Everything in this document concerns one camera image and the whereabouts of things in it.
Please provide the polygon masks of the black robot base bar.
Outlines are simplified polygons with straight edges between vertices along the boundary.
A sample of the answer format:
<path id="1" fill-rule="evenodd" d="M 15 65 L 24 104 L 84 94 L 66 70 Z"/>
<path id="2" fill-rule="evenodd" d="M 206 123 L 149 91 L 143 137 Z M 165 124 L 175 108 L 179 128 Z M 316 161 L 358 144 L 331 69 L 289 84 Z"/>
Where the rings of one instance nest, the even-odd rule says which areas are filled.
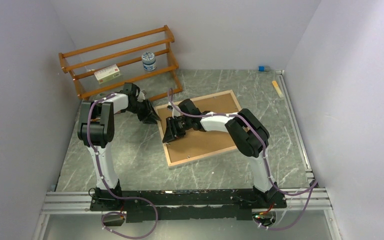
<path id="1" fill-rule="evenodd" d="M 192 190 L 121 190 L 117 198 L 107 190 L 90 194 L 92 212 L 123 212 L 127 223 L 190 219 L 234 218 L 250 221 L 260 210 L 284 209 L 286 197 L 272 188 L 262 193 L 256 188 Z"/>

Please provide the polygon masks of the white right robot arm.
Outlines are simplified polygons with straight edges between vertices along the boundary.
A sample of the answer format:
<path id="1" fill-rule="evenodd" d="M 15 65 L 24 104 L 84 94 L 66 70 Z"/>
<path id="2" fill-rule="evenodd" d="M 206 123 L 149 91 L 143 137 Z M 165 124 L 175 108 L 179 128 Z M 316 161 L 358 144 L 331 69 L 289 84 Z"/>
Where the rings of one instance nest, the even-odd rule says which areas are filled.
<path id="1" fill-rule="evenodd" d="M 274 201 L 277 184 L 271 176 L 266 154 L 270 134 L 249 109 L 233 113 L 201 112 L 191 99 L 177 105 L 170 102 L 168 107 L 173 116 L 166 118 L 164 144 L 183 138 L 189 129 L 228 133 L 239 152 L 248 158 L 256 204 L 266 208 Z"/>

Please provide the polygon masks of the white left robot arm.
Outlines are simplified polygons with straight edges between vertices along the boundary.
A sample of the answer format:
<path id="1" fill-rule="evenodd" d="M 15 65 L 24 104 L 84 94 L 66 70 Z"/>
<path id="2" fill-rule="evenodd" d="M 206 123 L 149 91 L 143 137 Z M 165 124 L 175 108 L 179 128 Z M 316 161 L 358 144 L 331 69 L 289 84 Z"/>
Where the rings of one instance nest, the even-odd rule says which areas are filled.
<path id="1" fill-rule="evenodd" d="M 126 83 L 122 90 L 95 101 L 83 101 L 77 125 L 77 136 L 89 151 L 97 178 L 94 197 L 103 199 L 110 210 L 122 206 L 120 180 L 115 172 L 111 142 L 115 136 L 115 114 L 135 114 L 143 124 L 156 125 L 160 117 L 141 89 Z"/>

